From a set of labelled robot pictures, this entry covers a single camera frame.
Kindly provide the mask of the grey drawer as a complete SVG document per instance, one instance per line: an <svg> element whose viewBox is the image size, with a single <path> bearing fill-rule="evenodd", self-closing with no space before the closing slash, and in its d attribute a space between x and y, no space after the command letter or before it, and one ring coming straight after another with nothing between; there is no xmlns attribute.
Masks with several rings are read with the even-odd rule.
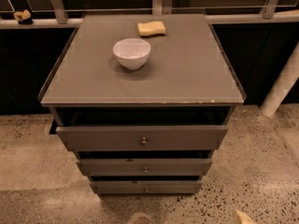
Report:
<svg viewBox="0 0 299 224"><path fill-rule="evenodd" d="M204 175L211 159L87 159L78 162L88 176Z"/></svg>
<svg viewBox="0 0 299 224"><path fill-rule="evenodd" d="M68 150L158 151L217 149L227 133L225 125L69 126L58 127Z"/></svg>
<svg viewBox="0 0 299 224"><path fill-rule="evenodd" d="M94 181L91 188L96 194L194 194L202 186L201 181Z"/></svg>

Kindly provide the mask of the grey top drawer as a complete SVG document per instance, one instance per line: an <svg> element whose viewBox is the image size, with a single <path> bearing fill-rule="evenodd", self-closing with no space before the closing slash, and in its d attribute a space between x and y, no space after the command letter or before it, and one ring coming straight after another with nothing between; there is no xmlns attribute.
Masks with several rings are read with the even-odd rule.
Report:
<svg viewBox="0 0 299 224"><path fill-rule="evenodd" d="M217 149L227 133L225 125L69 126L58 127L68 150L158 151Z"/></svg>

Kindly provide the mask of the grey bottom drawer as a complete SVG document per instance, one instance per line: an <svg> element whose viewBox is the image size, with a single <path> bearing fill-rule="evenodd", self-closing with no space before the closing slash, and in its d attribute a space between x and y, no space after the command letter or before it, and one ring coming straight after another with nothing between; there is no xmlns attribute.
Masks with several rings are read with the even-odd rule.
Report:
<svg viewBox="0 0 299 224"><path fill-rule="evenodd" d="M202 186L201 181L94 181L91 188L96 194L194 194Z"/></svg>

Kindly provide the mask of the grey drawer cabinet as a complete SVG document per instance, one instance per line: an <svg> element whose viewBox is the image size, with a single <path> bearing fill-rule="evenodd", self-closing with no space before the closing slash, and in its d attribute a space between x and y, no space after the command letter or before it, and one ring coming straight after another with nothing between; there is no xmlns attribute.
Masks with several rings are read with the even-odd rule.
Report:
<svg viewBox="0 0 299 224"><path fill-rule="evenodd" d="M121 66L114 45L138 35L142 15L88 15L39 94L58 127L225 125L244 102L232 66L206 18L162 18L164 35L149 40L149 60ZM211 159L216 149L72 151L87 159ZM88 176L94 181L201 181L204 175Z"/></svg>

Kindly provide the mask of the white diagonal pole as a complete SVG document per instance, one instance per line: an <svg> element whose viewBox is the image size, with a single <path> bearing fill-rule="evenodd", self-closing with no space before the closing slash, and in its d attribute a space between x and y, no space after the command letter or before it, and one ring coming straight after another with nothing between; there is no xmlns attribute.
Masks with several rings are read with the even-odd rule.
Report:
<svg viewBox="0 0 299 224"><path fill-rule="evenodd" d="M266 98L260 106L260 110L265 116L271 118L276 113L282 101L292 89L298 78L299 42L297 43L285 66L281 70L270 92L268 92Z"/></svg>

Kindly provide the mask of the white bowl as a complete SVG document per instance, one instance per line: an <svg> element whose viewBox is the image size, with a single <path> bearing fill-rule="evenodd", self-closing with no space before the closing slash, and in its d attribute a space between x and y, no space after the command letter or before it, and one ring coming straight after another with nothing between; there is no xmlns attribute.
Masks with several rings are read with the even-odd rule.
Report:
<svg viewBox="0 0 299 224"><path fill-rule="evenodd" d="M143 66L149 59L150 52L150 44L140 38L123 39L113 47L117 61L130 70L136 70Z"/></svg>

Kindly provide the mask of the metal window railing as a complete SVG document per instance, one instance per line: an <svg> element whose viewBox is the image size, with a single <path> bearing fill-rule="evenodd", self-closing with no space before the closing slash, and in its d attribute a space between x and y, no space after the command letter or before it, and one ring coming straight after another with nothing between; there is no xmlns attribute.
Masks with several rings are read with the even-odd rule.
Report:
<svg viewBox="0 0 299 224"><path fill-rule="evenodd" d="M3 29L75 27L85 15L201 13L211 24L297 22L299 0L0 0ZM13 13L28 9L32 24Z"/></svg>

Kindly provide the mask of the yellow sponge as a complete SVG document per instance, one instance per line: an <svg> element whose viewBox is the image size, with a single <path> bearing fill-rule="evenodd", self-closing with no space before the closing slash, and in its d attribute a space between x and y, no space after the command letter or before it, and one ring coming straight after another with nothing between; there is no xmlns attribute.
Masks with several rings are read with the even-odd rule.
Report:
<svg viewBox="0 0 299 224"><path fill-rule="evenodd" d="M166 29L161 21L139 23L137 29L140 36L164 35Z"/></svg>

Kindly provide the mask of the small yellow object on ledge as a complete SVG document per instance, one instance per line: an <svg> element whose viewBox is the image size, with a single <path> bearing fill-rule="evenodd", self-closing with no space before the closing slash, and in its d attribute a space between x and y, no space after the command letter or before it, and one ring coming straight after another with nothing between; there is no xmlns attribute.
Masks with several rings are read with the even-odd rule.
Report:
<svg viewBox="0 0 299 224"><path fill-rule="evenodd" d="M28 9L17 10L13 13L14 19L18 24L32 24L32 16Z"/></svg>

